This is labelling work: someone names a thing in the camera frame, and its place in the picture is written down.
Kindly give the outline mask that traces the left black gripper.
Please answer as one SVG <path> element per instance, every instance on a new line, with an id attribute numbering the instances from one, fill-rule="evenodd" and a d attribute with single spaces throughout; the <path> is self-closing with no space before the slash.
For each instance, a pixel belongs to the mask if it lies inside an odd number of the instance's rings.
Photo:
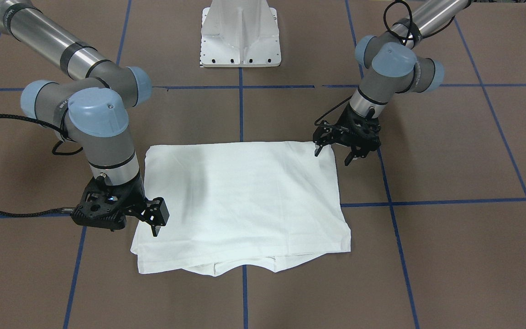
<path id="1" fill-rule="evenodd" d="M 347 146 L 350 152 L 344 160 L 344 166 L 349 166 L 354 160 L 364 159 L 365 154 L 376 151 L 381 146 L 381 126 L 374 115 L 373 106 L 368 108 L 365 116 L 357 114 L 352 106 L 346 106 L 335 125 L 317 125 L 313 132 L 313 143 L 316 145 L 314 156 L 318 157 L 328 145 Z"/>

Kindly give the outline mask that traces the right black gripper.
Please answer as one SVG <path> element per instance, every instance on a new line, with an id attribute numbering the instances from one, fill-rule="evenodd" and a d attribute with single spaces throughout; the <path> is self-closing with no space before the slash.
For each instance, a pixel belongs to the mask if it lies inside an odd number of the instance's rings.
<path id="1" fill-rule="evenodd" d="M 90 179 L 70 214 L 77 225 L 110 230 L 125 228 L 127 216 L 149 225 L 152 236 L 158 237 L 160 229 L 167 225 L 169 210 L 162 197 L 146 198 L 140 176 L 116 186 L 107 185 L 105 178 L 99 176 Z"/>

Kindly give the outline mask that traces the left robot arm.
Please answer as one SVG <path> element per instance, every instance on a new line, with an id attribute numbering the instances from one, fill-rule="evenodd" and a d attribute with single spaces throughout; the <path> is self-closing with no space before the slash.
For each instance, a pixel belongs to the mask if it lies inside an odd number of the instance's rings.
<path id="1" fill-rule="evenodd" d="M 381 146 L 379 116 L 394 95 L 406 92 L 429 92 L 439 87 L 445 76 L 444 66 L 431 58 L 420 58 L 413 49 L 449 27 L 457 13 L 470 6 L 469 0 L 427 0 L 419 8 L 407 9 L 407 17 L 388 24 L 380 36 L 367 35 L 357 42 L 355 58 L 365 69 L 353 95 L 341 102 L 344 106 L 336 123 L 321 116 L 315 121 L 313 142 L 315 156 L 330 144 L 349 147 L 348 165 L 365 158 Z"/>

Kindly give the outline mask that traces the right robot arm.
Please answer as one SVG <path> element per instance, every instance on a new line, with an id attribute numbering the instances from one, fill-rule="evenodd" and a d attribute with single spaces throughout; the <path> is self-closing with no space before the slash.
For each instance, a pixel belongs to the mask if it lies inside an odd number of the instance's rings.
<path id="1" fill-rule="evenodd" d="M 128 216 L 147 223 L 156 237 L 169 218 L 160 196 L 146 198 L 129 129 L 128 108 L 152 96 L 152 82 L 139 67 L 121 68 L 47 17 L 29 0 L 0 0 L 0 32 L 35 50 L 61 69 L 70 83 L 38 80 L 21 94 L 24 115 L 0 119 L 37 123 L 56 131 L 60 143 L 80 145 L 92 171 L 75 207 L 11 218 L 69 214 L 77 225 L 123 229 Z"/>

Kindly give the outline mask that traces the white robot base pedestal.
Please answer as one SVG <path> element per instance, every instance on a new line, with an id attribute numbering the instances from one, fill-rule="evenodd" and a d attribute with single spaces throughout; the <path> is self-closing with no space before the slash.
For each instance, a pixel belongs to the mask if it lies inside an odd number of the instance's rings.
<path id="1" fill-rule="evenodd" d="M 202 10 L 204 68 L 278 67 L 278 14 L 266 0 L 214 0 Z"/>

